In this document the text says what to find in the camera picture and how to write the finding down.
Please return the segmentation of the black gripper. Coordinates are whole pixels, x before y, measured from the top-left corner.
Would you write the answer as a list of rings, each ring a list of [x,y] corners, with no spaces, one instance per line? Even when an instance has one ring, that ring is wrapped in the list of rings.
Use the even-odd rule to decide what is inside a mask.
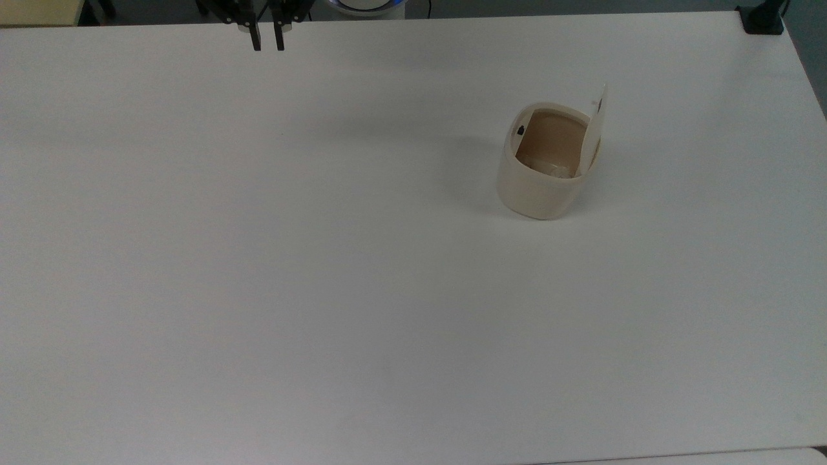
[[[300,23],[311,10],[310,1],[263,1],[262,6],[255,6],[256,1],[196,1],[199,12],[213,13],[225,24],[236,25],[239,32],[245,33],[251,40],[254,50],[261,51],[259,20],[269,12],[273,20],[277,50],[286,50],[284,35],[292,29],[293,23]]]

